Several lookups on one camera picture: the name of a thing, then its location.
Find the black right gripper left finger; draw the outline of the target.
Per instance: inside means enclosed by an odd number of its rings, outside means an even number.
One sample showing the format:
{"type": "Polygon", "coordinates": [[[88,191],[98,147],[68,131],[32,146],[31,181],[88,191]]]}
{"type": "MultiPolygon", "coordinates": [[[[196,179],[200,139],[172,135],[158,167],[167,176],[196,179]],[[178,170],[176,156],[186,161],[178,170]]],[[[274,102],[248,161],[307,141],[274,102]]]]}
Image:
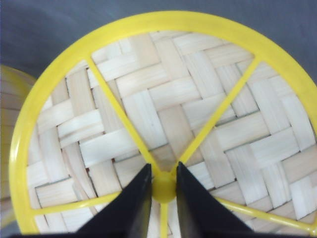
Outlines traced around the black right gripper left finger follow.
{"type": "Polygon", "coordinates": [[[146,164],[107,207],[74,233],[17,235],[18,238],[145,238],[152,204],[152,170],[146,164]]]}

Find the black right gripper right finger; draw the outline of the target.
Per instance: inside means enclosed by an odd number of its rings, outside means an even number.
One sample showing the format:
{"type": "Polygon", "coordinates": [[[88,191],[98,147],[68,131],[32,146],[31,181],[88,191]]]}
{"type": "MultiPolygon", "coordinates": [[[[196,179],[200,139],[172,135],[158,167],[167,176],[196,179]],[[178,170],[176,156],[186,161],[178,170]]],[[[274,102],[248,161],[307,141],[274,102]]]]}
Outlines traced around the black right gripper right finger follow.
{"type": "Polygon", "coordinates": [[[278,238],[279,234],[252,231],[233,211],[268,220],[308,233],[311,225],[265,213],[250,207],[213,197],[186,166],[177,166],[177,210],[181,235],[184,238],[278,238]]]}

